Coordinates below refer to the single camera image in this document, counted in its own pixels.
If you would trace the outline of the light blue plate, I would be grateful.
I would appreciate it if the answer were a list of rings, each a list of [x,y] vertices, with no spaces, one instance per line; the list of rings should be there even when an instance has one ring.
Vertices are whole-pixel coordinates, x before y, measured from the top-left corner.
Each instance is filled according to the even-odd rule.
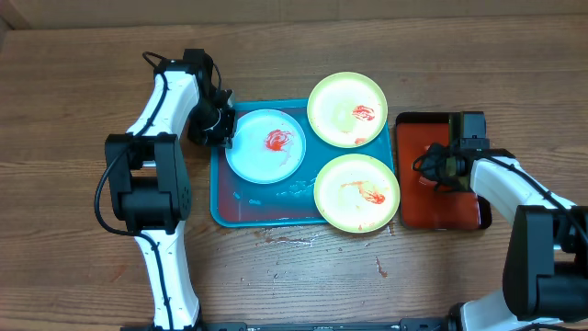
[[[254,184],[274,184],[294,174],[306,153],[300,124],[284,111],[262,108],[237,120],[225,152],[232,171]]]

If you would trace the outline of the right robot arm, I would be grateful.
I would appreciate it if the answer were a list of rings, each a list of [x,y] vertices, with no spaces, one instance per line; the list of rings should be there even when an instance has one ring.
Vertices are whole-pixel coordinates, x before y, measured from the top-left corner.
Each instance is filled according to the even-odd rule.
[[[454,305],[446,330],[563,330],[587,317],[587,209],[493,149],[481,112],[450,113],[449,142],[433,143],[413,170],[444,193],[471,192],[512,226],[502,287]]]

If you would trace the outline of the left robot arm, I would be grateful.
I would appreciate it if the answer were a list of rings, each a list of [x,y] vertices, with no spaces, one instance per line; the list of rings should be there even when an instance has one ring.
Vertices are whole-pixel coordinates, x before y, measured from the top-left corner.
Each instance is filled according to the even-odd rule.
[[[203,330],[185,247],[192,192],[180,140],[229,149],[236,130],[230,89],[202,49],[169,59],[146,51],[153,93],[123,134],[105,141],[106,169],[94,197],[98,223],[135,239],[153,293],[151,330]]]

